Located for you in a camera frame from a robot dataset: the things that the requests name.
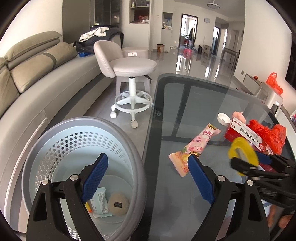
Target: red and white box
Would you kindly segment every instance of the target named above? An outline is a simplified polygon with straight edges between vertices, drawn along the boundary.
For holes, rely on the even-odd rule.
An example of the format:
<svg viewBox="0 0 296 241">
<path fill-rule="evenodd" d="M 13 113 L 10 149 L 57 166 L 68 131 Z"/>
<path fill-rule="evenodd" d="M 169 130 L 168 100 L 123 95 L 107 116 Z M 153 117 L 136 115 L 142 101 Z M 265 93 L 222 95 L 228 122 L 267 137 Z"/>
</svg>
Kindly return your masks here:
<svg viewBox="0 0 296 241">
<path fill-rule="evenodd" d="M 248 142 L 252 144 L 252 148 L 254 150 L 260 151 L 264 154 L 273 155 L 273 152 L 269 145 L 264 140 L 262 140 L 262 138 L 258 136 L 254 131 L 252 131 L 249 127 L 247 127 L 244 123 L 242 123 L 235 117 L 231 120 L 224 137 L 230 142 L 233 142 L 235 138 L 244 137 Z"/>
</svg>

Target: blue gripper pad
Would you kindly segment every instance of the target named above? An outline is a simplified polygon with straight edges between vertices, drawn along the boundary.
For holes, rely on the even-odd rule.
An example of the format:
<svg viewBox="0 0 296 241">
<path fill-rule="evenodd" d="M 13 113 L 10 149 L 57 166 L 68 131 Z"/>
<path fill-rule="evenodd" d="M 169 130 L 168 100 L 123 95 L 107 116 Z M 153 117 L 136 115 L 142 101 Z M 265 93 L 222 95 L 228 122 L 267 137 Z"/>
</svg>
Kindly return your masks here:
<svg viewBox="0 0 296 241">
<path fill-rule="evenodd" d="M 215 201 L 215 197 L 212 183 L 193 156 L 189 156 L 188 158 L 188 169 L 203 199 L 207 200 L 210 204 L 213 204 Z"/>
<path fill-rule="evenodd" d="M 259 159 L 259 163 L 266 164 L 266 165 L 270 165 L 272 163 L 272 161 L 268 155 L 265 155 L 265 154 L 258 152 L 258 151 L 255 151 L 255 152 L 256 152 L 256 155 Z"/>
<path fill-rule="evenodd" d="M 82 203 L 86 203 L 87 200 L 93 198 L 96 189 L 98 188 L 106 170 L 108 168 L 108 157 L 104 154 L 101 160 L 94 167 L 87 180 L 83 185 L 83 192 L 81 195 Z"/>
</svg>

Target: coffee table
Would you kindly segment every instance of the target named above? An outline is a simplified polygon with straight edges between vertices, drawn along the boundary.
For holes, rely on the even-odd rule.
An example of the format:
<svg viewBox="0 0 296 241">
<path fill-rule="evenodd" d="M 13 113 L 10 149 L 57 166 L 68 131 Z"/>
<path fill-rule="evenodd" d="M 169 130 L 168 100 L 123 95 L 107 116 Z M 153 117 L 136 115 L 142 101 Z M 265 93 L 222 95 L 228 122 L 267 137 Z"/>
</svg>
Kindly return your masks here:
<svg viewBox="0 0 296 241">
<path fill-rule="evenodd" d="M 217 120 L 218 113 L 231 117 L 234 111 L 243 112 L 247 123 L 256 119 L 269 128 L 278 124 L 270 110 L 247 93 L 182 75 L 159 77 L 143 156 L 147 203 L 131 241 L 185 241 L 191 240 L 198 230 L 210 204 L 203 200 L 190 173 L 180 177 L 168 155 L 181 150 L 208 123 L 222 132 L 212 137 L 200 161 L 217 175 L 243 182 L 230 167 L 227 156 L 230 142 L 224 138 L 227 127 Z M 282 155 L 295 160 L 288 140 Z M 232 215 L 233 208 L 232 200 L 225 217 Z"/>
</svg>

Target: metal screw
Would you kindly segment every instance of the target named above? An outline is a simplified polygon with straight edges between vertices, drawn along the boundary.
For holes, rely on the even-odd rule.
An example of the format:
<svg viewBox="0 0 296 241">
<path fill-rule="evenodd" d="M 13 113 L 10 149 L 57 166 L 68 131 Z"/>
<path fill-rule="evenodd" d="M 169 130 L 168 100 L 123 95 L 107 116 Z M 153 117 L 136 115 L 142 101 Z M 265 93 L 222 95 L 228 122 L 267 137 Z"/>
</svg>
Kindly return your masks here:
<svg viewBox="0 0 296 241">
<path fill-rule="evenodd" d="M 48 179 L 43 179 L 42 185 L 46 185 L 48 183 Z"/>
<path fill-rule="evenodd" d="M 78 175 L 74 174 L 70 177 L 71 181 L 76 181 L 78 179 Z"/>
<path fill-rule="evenodd" d="M 223 176 L 218 176 L 218 181 L 220 181 L 220 182 L 224 182 L 225 181 L 225 177 L 223 177 Z"/>
<path fill-rule="evenodd" d="M 253 186 L 253 185 L 254 185 L 254 183 L 253 183 L 252 180 L 248 180 L 248 181 L 247 181 L 247 184 L 248 184 L 249 186 Z"/>
</svg>

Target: red plastic bag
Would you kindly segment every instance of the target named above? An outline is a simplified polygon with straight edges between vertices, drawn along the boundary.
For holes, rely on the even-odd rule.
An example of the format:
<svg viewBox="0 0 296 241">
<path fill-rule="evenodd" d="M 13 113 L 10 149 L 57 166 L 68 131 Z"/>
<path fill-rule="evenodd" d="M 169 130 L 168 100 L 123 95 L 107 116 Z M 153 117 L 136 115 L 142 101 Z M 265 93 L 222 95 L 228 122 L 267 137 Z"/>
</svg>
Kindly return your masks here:
<svg viewBox="0 0 296 241">
<path fill-rule="evenodd" d="M 271 88 L 275 90 L 279 95 L 283 94 L 283 89 L 278 85 L 276 81 L 277 74 L 271 73 L 268 79 L 266 80 L 266 84 L 268 84 Z"/>
<path fill-rule="evenodd" d="M 261 125 L 256 120 L 250 120 L 250 123 L 247 126 L 269 145 L 274 154 L 281 154 L 286 141 L 287 131 L 285 127 L 280 124 L 276 124 L 270 130 L 268 127 Z"/>
</svg>

